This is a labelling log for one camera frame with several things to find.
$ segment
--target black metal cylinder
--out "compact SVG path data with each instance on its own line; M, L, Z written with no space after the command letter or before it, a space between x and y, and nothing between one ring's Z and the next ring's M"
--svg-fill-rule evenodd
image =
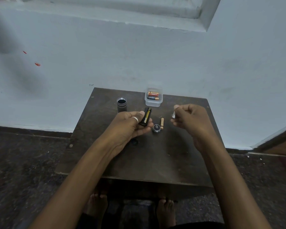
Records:
M127 112L127 99L124 97L119 97L116 100L118 104L118 113L119 112Z

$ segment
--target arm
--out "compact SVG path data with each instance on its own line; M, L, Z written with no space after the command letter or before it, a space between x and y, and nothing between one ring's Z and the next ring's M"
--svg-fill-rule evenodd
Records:
M144 112L119 113L106 131L83 155L57 192L52 196L29 229L75 228L82 210L109 162L133 137L149 132L152 120L146 128L137 125Z
M232 158L217 137L205 108L175 106L175 126L186 129L201 152L227 228L270 229Z

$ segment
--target white wall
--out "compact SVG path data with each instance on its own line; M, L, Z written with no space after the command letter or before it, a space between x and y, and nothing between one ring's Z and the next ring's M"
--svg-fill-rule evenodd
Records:
M0 55L2 126L72 132L93 87L144 91L155 80L165 94L207 98L226 147L246 149L286 127L286 0L221 0L206 33L0 13L43 87L21 94Z

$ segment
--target silver ring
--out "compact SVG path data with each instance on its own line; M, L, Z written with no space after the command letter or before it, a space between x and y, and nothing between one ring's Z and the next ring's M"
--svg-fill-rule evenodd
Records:
M137 124L139 123L139 120L138 120L138 118L136 118L136 117L131 117L131 118L135 118L135 119L137 120Z

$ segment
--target black pants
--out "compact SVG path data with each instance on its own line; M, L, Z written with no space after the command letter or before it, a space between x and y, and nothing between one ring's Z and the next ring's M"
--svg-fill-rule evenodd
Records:
M90 215L82 214L78 221L76 229L95 229L98 222L95 218ZM182 225L176 225L171 229L225 229L223 223L217 222L198 222L198 223L186 223Z

